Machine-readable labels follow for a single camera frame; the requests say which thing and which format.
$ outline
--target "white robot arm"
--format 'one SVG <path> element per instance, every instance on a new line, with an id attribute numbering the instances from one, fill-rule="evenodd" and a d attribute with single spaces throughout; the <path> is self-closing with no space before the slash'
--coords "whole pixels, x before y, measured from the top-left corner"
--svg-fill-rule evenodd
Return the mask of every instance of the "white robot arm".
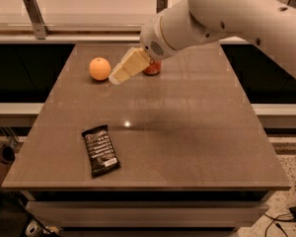
<path id="1" fill-rule="evenodd" d="M 143 26 L 140 42 L 154 60 L 236 36 L 296 78 L 296 9 L 276 0 L 182 0 Z"/>

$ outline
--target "table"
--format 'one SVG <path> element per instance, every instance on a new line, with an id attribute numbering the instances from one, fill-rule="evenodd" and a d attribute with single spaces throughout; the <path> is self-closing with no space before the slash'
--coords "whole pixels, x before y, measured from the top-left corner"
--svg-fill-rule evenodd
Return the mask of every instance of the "table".
<path id="1" fill-rule="evenodd" d="M 290 184 L 218 42 L 118 86 L 96 82 L 130 44 L 78 43 L 3 187 L 49 225 L 250 226 Z M 107 124 L 120 168 L 93 179 L 81 132 Z"/>

